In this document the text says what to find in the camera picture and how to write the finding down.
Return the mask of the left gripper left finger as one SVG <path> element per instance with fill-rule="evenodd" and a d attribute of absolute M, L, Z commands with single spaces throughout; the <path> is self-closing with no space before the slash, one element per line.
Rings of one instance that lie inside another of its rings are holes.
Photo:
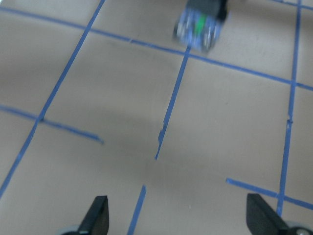
<path fill-rule="evenodd" d="M 108 197 L 96 196 L 77 233 L 79 235 L 107 235 L 109 225 Z"/>

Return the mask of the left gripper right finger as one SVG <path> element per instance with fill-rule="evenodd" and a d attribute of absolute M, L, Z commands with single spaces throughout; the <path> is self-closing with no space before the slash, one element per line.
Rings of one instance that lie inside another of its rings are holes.
<path fill-rule="evenodd" d="M 246 225 L 252 235 L 286 235 L 289 226 L 257 193 L 246 197 Z"/>

